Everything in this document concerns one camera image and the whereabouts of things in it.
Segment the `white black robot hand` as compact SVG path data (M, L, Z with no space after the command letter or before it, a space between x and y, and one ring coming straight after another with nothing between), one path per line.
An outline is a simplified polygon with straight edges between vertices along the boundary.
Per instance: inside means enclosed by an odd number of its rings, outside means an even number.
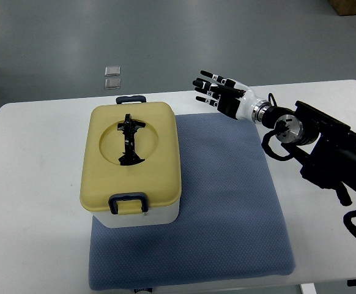
M258 97L253 89L239 81L205 70L200 74L204 77L193 81L195 91L201 94L196 100L215 107L232 119L259 123L260 111L270 107L268 100Z

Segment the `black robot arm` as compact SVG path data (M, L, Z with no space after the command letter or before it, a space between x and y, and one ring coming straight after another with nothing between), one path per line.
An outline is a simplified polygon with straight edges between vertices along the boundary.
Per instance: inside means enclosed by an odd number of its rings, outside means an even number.
M302 178L322 189L333 189L343 206L356 192L356 132L347 124L297 101L296 109L267 105L259 122L269 132L262 139L264 152L278 161L295 159Z

